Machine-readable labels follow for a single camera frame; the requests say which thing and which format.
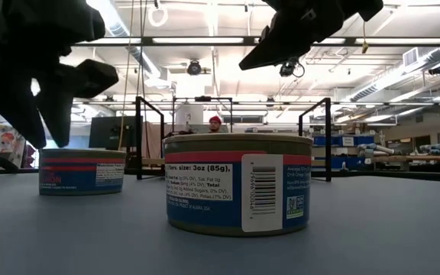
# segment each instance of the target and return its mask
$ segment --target barcode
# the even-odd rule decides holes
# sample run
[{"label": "barcode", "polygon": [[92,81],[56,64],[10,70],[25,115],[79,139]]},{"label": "barcode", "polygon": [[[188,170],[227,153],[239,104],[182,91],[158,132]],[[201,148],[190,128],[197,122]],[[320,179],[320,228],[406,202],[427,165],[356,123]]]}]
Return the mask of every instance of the barcode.
[{"label": "barcode", "polygon": [[252,167],[252,215],[276,213],[276,167]]}]

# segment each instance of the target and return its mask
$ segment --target tuna can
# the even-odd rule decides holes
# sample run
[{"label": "tuna can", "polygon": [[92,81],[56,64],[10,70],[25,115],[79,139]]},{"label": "tuna can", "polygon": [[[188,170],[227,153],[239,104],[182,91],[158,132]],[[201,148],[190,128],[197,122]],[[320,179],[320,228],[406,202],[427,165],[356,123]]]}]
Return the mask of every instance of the tuna can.
[{"label": "tuna can", "polygon": [[236,237],[306,227],[312,140],[281,134],[190,134],[164,143],[171,225]]},{"label": "tuna can", "polygon": [[41,195],[80,196],[121,192],[125,152],[43,149],[40,151]]}]

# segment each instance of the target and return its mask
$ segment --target air duct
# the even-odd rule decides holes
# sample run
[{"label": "air duct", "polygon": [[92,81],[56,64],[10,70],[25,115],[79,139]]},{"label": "air duct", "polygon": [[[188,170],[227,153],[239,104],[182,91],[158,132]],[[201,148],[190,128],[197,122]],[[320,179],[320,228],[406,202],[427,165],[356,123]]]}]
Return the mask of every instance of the air duct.
[{"label": "air duct", "polygon": [[417,71],[428,70],[440,64],[440,48],[432,50],[431,52],[415,58],[415,62],[405,66],[398,64],[393,69],[382,72],[376,76],[370,84],[365,84],[356,88],[350,96],[346,98],[351,102],[356,102],[363,97],[379,92],[388,86],[391,86],[405,78],[413,75]]},{"label": "air duct", "polygon": [[[105,22],[106,30],[114,37],[130,37],[130,31],[127,26],[121,20],[112,0],[86,0],[88,5],[97,9]],[[160,77],[159,69],[152,63],[149,57],[145,54],[141,54],[141,47],[125,47],[130,55],[135,58],[137,63],[142,62],[142,67],[147,76],[151,78]]]}]

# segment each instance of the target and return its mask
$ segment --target red hat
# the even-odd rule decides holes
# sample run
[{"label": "red hat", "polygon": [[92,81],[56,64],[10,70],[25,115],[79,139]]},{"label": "red hat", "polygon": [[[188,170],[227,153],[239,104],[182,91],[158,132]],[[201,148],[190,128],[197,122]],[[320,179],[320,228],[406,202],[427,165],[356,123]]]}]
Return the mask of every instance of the red hat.
[{"label": "red hat", "polygon": [[211,123],[212,121],[217,121],[219,124],[222,123],[222,120],[218,116],[211,117],[209,122]]}]

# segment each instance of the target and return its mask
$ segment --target rope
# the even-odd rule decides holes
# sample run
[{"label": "rope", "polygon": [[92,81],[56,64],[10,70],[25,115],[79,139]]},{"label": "rope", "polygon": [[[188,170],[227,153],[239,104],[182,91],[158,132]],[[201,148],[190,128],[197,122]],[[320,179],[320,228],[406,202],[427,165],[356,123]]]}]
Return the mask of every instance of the rope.
[{"label": "rope", "polygon": [[[134,7],[135,0],[131,0],[131,6]],[[134,30],[134,8],[131,9],[130,18],[130,35],[128,36],[128,47],[131,47],[131,34]],[[120,138],[118,139],[118,150],[121,148],[121,139],[123,138],[123,124],[125,123],[125,102],[127,100],[127,86],[128,86],[128,70],[130,66],[130,54],[127,54],[127,69],[125,73],[125,92],[123,95],[123,105],[121,106],[121,123],[120,123]]]}]

